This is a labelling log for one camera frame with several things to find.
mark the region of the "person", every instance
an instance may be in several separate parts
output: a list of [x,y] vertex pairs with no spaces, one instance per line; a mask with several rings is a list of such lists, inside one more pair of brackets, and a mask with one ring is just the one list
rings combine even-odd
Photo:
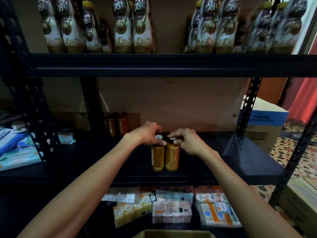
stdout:
[[[161,127],[154,122],[146,122],[123,136],[109,153],[51,200],[22,230],[18,238],[75,237],[129,154],[140,144],[166,145],[165,141],[155,138],[156,132],[162,132]],[[301,237],[194,130],[179,129],[168,135],[181,136],[183,139],[177,139],[174,143],[189,154],[200,157],[210,168],[249,237]]]

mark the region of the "forearm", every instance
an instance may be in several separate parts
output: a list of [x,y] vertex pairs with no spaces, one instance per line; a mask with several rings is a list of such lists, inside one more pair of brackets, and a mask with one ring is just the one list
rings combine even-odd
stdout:
[[115,148],[51,200],[18,237],[52,237],[63,232],[76,235],[137,145],[138,140],[125,135]]
[[249,237],[300,237],[218,154],[206,149],[200,156],[216,177]]

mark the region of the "cardboard box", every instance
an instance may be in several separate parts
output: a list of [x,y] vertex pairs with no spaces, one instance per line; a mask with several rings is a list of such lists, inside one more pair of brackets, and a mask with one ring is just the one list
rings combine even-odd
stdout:
[[292,178],[283,191],[280,207],[307,238],[317,237],[317,179]]
[[144,230],[133,238],[216,238],[209,231],[200,230]]
[[260,98],[256,98],[245,136],[251,139],[265,152],[270,153],[287,116],[288,111],[285,109]]

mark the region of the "can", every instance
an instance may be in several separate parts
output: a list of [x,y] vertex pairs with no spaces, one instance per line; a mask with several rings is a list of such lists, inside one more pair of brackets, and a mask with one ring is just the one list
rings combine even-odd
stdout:
[[116,123],[115,123],[115,113],[108,113],[107,114],[107,122],[109,126],[110,136],[116,136]]
[[[156,135],[155,138],[162,139],[162,135]],[[152,169],[155,172],[161,172],[164,169],[164,145],[153,144],[151,146]]]
[[128,128],[126,125],[126,114],[118,113],[117,120],[118,120],[120,135],[123,137],[126,133],[128,133]]
[[169,138],[166,145],[165,152],[165,167],[168,171],[175,171],[179,164],[180,146],[174,144],[176,138]]

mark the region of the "person's left hand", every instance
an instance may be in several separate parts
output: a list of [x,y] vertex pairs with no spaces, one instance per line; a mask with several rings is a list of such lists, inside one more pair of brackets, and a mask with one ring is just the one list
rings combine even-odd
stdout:
[[140,139],[140,143],[166,145],[164,140],[155,138],[156,132],[162,132],[161,126],[155,122],[147,121],[143,126],[131,131],[129,134]]

